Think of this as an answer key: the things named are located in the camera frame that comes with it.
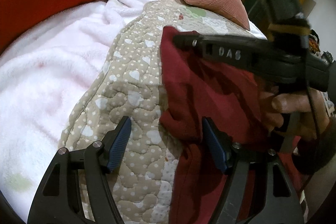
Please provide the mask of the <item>dark red garment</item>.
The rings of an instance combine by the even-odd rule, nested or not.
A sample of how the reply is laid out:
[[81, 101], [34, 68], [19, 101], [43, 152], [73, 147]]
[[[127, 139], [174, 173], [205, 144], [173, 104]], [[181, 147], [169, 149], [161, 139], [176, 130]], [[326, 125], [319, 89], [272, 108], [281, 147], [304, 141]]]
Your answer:
[[[261, 123], [253, 69], [239, 69], [177, 48], [173, 37], [183, 33], [199, 34], [166, 26], [161, 39], [168, 107], [160, 122], [182, 142], [169, 223], [210, 223], [226, 176], [207, 162], [202, 119], [211, 118], [220, 131], [242, 144], [256, 143], [270, 135]], [[278, 154], [298, 195], [301, 176], [290, 155]]]

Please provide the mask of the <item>white shelving unit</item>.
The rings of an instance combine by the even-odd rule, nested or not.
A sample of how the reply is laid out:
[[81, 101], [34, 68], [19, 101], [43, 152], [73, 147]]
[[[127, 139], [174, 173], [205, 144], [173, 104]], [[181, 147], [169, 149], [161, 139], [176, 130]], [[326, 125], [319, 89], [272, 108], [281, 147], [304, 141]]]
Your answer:
[[[323, 52], [320, 49], [320, 39], [315, 30], [311, 29], [309, 34], [309, 52], [310, 54], [318, 60], [319, 68], [322, 69], [323, 75], [326, 74], [327, 69], [334, 61], [330, 52]], [[327, 91], [320, 91], [322, 98], [324, 100], [325, 109], [329, 117], [335, 118], [335, 104], [331, 100], [329, 93]]]

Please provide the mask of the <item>heart patterned quilt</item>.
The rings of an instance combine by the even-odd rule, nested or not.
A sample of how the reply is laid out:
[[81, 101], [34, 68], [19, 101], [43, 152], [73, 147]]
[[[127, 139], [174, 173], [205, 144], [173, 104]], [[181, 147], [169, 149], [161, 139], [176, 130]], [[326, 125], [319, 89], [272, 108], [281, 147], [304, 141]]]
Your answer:
[[229, 19], [183, 0], [156, 0], [116, 36], [101, 72], [74, 106], [59, 145], [84, 149], [131, 119], [121, 165], [108, 176], [125, 223], [168, 223], [174, 175], [182, 147], [159, 124], [167, 108], [161, 77], [164, 26], [181, 32], [249, 36]]

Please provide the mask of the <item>white fluffy blanket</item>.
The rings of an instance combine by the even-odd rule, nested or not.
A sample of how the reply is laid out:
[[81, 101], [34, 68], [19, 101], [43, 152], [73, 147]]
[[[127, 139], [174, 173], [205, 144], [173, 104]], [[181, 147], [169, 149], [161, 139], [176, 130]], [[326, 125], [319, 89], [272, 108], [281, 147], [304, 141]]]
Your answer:
[[100, 0], [60, 12], [1, 55], [1, 192], [27, 220], [68, 117], [116, 35], [156, 0]]

